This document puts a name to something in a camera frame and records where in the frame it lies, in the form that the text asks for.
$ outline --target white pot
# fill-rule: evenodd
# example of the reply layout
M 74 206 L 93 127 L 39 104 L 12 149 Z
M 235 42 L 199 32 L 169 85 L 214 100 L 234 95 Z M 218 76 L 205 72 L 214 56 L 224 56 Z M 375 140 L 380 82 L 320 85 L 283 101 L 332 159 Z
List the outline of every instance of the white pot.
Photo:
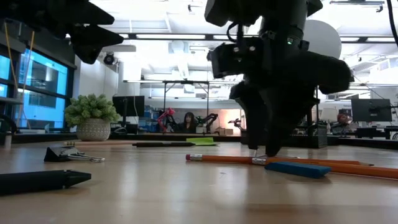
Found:
M 87 119 L 77 126 L 77 138 L 82 141 L 105 141 L 111 134 L 111 123 L 103 119 Z

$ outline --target white ceiling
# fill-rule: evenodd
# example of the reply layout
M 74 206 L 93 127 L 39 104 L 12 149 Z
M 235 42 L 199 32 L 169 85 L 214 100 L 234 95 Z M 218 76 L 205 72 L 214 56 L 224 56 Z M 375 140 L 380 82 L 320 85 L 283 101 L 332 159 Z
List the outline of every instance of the white ceiling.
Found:
M 122 33 L 178 33 L 178 34 L 225 34 L 227 26 L 217 27 L 206 22 L 206 0 L 91 0 L 116 19 L 105 28 Z M 392 1 L 396 18 L 397 1 Z M 331 5 L 323 1 L 323 9 L 309 19 L 329 23 L 340 36 L 392 36 L 387 6 L 382 12 L 378 7 Z M 246 29 L 247 34 L 256 34 L 260 20 Z M 177 68 L 178 58 L 169 55 L 169 41 L 127 40 L 123 44 L 137 46 L 144 73 L 171 73 Z M 221 42 L 189 42 L 189 45 L 216 47 Z M 398 55 L 394 44 L 343 44 L 341 58 L 351 66 L 358 64 L 358 57 L 366 62 L 380 56 Z M 205 54 L 187 55 L 190 70 L 209 70 Z

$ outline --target black pen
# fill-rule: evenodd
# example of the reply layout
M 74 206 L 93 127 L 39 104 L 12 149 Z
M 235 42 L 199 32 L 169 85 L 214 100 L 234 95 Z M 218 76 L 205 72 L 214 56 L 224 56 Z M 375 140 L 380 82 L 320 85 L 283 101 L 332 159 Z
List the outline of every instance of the black pen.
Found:
M 90 179 L 91 174 L 75 170 L 0 174 L 0 195 L 64 189 Z
M 192 142 L 137 142 L 133 146 L 137 147 L 190 147 L 194 146 Z

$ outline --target green plant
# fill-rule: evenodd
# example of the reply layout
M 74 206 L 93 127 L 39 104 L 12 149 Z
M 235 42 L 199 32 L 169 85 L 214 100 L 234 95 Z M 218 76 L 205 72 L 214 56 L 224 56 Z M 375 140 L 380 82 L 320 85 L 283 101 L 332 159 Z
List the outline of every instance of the green plant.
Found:
M 116 122 L 119 115 L 112 101 L 106 99 L 102 94 L 96 97 L 94 94 L 88 96 L 80 95 L 78 99 L 70 99 L 71 105 L 65 109 L 65 120 L 69 127 L 85 122 L 89 118 L 99 118 L 109 122 Z

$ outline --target blue eraser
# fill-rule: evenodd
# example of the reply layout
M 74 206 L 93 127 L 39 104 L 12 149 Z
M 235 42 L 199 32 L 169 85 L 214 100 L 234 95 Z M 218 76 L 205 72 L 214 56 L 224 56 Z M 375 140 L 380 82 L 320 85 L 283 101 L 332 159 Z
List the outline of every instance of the blue eraser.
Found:
M 270 162 L 265 168 L 267 170 L 309 178 L 320 178 L 331 171 L 330 167 L 300 164 L 298 162 Z

